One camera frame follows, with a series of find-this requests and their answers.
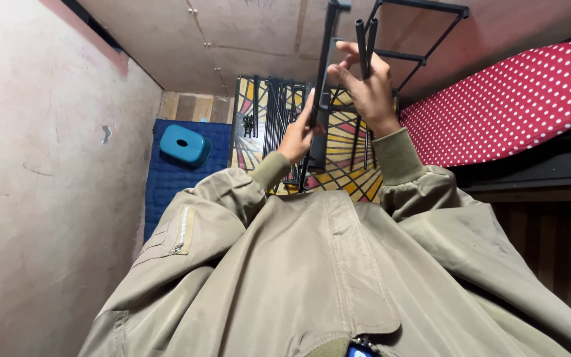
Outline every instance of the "red polka dot mattress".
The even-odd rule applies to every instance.
[[[571,42],[529,50],[400,114],[425,165],[506,158],[571,129]]]

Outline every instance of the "blue quilted mat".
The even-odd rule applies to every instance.
[[[164,130],[172,124],[181,125],[210,139],[212,151],[206,165],[193,168],[160,150],[160,139]],[[151,237],[164,210],[177,192],[194,187],[203,178],[228,166],[231,129],[230,124],[155,120],[154,143],[145,194],[145,242]]]

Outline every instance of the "pink wall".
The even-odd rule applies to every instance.
[[[162,89],[111,55],[0,0],[0,356],[75,356],[131,265]]]

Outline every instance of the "hand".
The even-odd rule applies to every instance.
[[[392,73],[389,65],[376,53],[371,58],[371,75],[369,79],[359,81],[349,68],[360,63],[359,45],[353,42],[338,41],[336,48],[347,53],[340,64],[332,64],[327,73],[335,76],[350,91],[356,110],[374,132],[381,138],[401,129],[392,99]]]
[[[308,118],[312,112],[312,102],[314,101],[314,89],[310,91],[308,100],[305,102],[305,108],[299,118],[285,130],[284,139],[281,141],[277,152],[283,154],[290,164],[299,162],[305,154],[310,150],[313,135],[325,134],[325,128],[320,121],[317,120],[317,125],[311,130],[308,124]]]

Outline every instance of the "plastic stool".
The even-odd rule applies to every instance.
[[[160,150],[188,165],[200,168],[208,160],[212,142],[180,125],[169,125],[160,140]]]

